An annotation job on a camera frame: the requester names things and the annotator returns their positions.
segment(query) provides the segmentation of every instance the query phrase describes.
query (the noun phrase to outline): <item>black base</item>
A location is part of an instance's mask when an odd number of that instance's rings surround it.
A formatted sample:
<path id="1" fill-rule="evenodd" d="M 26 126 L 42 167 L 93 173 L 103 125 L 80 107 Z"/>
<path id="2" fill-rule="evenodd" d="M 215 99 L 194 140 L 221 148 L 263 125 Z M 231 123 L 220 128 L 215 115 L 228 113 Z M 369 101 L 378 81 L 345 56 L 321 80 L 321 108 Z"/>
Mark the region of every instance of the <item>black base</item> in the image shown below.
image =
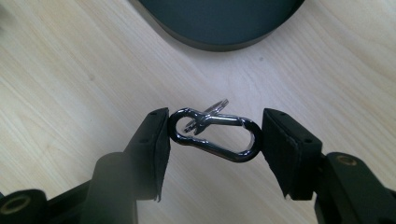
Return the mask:
<path id="1" fill-rule="evenodd" d="M 248 47 L 285 22 L 304 0 L 139 0 L 175 39 L 197 49 Z"/>

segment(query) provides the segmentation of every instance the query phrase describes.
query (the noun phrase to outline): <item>wooden table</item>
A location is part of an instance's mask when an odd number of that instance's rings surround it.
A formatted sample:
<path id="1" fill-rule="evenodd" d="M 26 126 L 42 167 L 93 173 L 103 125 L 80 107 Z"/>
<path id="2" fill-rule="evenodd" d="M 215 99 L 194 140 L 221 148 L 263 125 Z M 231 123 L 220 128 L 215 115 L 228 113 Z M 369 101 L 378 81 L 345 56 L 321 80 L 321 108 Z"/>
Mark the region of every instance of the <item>wooden table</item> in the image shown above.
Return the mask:
<path id="1" fill-rule="evenodd" d="M 282 110 L 324 153 L 363 159 L 396 189 L 396 1 L 307 0 L 247 49 L 216 53 L 170 37 L 136 0 L 0 2 L 0 191 L 48 198 L 89 180 L 152 110 L 204 110 L 262 122 Z M 248 144 L 238 128 L 213 141 Z M 312 202 L 285 200 L 262 155 L 236 164 L 172 143 L 160 203 L 140 223 L 316 223 Z"/>

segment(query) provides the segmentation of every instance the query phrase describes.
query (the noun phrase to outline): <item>metal ring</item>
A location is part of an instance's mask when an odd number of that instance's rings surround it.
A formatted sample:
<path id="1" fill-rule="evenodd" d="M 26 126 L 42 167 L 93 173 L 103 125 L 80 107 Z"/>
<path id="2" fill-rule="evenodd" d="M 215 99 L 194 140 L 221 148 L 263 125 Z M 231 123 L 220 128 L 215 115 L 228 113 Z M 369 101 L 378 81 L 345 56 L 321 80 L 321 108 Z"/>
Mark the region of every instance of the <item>metal ring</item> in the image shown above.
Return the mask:
<path id="1" fill-rule="evenodd" d="M 206 109 L 204 111 L 204 113 L 210 114 L 212 116 L 213 115 L 217 115 L 222 109 L 224 109 L 224 107 L 227 104 L 228 104 L 228 100 L 227 99 L 223 99 L 221 101 L 218 101 L 214 105 L 210 106 L 208 109 Z M 196 128 L 196 121 L 195 121 L 195 119 L 193 119 L 188 124 L 186 124 L 186 126 L 184 127 L 183 132 L 184 133 L 189 133 L 192 130 L 194 130 L 195 128 Z"/>

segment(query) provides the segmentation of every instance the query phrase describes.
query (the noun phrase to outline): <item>silver carabiner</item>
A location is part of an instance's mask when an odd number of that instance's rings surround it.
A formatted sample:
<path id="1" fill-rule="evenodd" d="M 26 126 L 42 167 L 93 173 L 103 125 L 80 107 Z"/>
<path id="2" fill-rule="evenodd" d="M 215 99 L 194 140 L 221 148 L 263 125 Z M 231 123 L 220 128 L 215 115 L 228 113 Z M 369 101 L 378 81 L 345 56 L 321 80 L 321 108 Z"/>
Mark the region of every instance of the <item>silver carabiner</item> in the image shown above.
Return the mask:
<path id="1" fill-rule="evenodd" d="M 220 147 L 205 139 L 193 136 L 185 136 L 177 131 L 177 122 L 182 118 L 191 118 L 195 121 L 194 134 L 199 134 L 210 124 L 241 126 L 251 133 L 250 144 L 247 149 L 241 152 L 233 152 Z M 240 118 L 232 115 L 213 114 L 200 112 L 191 108 L 180 109 L 168 120 L 168 134 L 175 142 L 184 146 L 198 147 L 206 152 L 222 157 L 228 161 L 246 162 L 253 159 L 262 149 L 262 130 L 250 119 Z"/>

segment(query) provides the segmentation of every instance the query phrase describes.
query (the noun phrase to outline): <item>carabiner gate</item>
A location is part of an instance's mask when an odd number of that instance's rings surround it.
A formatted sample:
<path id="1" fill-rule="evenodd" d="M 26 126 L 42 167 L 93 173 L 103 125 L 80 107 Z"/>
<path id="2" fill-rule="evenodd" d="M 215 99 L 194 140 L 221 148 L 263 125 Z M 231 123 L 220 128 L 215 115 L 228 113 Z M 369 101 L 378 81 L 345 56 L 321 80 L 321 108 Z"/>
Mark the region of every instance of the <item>carabiner gate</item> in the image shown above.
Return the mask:
<path id="1" fill-rule="evenodd" d="M 195 121 L 194 134 L 199 134 L 210 124 L 242 126 L 251 133 L 250 144 L 247 149 L 241 152 L 233 152 L 229 149 L 220 147 L 205 139 L 193 136 L 185 136 L 177 131 L 177 122 L 182 118 L 191 118 Z M 175 142 L 185 145 L 198 147 L 206 152 L 222 157 L 228 161 L 246 162 L 253 159 L 262 149 L 262 130 L 250 119 L 240 118 L 232 115 L 213 114 L 200 112 L 191 108 L 180 109 L 169 118 L 168 134 Z"/>

